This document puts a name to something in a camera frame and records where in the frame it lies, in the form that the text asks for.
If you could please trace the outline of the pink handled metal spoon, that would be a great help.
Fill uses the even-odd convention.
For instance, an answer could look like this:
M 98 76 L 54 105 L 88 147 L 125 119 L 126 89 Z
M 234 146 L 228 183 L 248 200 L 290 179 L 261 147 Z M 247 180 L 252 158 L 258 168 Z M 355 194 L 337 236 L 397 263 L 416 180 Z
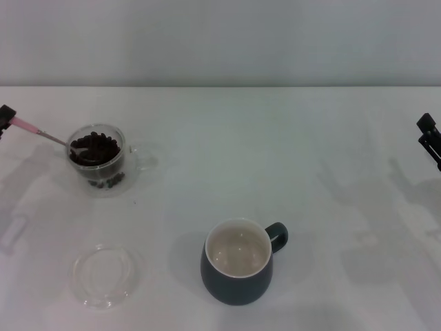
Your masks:
M 68 152 L 73 152 L 75 154 L 81 154 L 82 152 L 89 150 L 89 148 L 74 148 L 69 143 L 66 143 L 56 137 L 53 137 L 52 135 L 48 134 L 47 132 L 44 132 L 44 131 L 38 129 L 38 127 L 36 127 L 36 126 L 18 118 L 18 117 L 13 117 L 11 120 L 9 120 L 9 124 L 11 124 L 12 126 L 16 126 L 18 128 L 21 128 L 22 130 L 31 132 L 32 134 L 36 134 L 36 135 L 39 135 L 39 136 L 44 137 L 46 139 L 49 139 L 59 145 L 62 145 L 63 147 L 66 148 L 66 150 Z

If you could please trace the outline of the dark grey ceramic mug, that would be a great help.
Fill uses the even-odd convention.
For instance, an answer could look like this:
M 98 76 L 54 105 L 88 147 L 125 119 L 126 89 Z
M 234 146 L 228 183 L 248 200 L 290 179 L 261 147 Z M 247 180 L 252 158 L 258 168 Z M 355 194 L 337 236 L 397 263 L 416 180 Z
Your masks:
M 285 247 L 289 233 L 276 222 L 262 227 L 239 218 L 218 223 L 204 242 L 200 272 L 206 290 L 227 305 L 259 299 L 273 275 L 273 255 Z

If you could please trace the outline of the dark coffee beans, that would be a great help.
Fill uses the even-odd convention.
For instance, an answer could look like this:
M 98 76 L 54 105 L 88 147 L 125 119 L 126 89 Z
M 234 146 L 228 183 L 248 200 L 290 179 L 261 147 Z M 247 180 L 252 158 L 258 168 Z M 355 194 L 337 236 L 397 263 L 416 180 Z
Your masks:
M 123 155 L 116 139 L 105 133 L 91 132 L 70 144 L 70 160 L 79 167 L 95 168 L 81 173 L 90 186 L 110 189 L 122 182 Z

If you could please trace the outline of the empty clear glass saucer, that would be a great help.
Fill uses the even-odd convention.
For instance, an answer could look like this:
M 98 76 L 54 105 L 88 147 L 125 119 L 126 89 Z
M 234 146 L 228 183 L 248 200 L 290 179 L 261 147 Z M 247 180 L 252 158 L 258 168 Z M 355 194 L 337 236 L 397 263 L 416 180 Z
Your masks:
M 74 260 L 69 287 L 81 305 L 91 310 L 109 310 L 133 295 L 142 276 L 143 260 L 136 250 L 98 244 Z

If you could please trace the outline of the clear glass handled cup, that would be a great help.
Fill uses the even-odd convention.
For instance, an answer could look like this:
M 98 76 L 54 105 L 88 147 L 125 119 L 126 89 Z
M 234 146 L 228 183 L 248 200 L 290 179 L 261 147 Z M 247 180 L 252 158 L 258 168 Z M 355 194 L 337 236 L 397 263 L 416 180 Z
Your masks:
M 155 165 L 156 160 L 151 153 L 151 151 L 144 144 L 135 144 L 127 142 L 123 132 L 115 127 L 108 124 L 103 123 L 95 123 L 92 125 L 84 126 L 77 131 L 75 131 L 67 140 L 66 143 L 71 144 L 73 140 L 77 140 L 78 138 L 84 137 L 85 135 L 90 134 L 91 132 L 97 133 L 105 133 L 107 136 L 111 136 L 113 139 L 116 139 L 119 147 L 121 148 L 121 154 L 125 152 L 130 152 L 136 157 L 136 168 L 138 171 L 146 170 Z M 79 167 L 77 164 L 73 163 L 69 156 L 70 153 L 65 149 L 67 160 L 69 164 L 73 167 Z

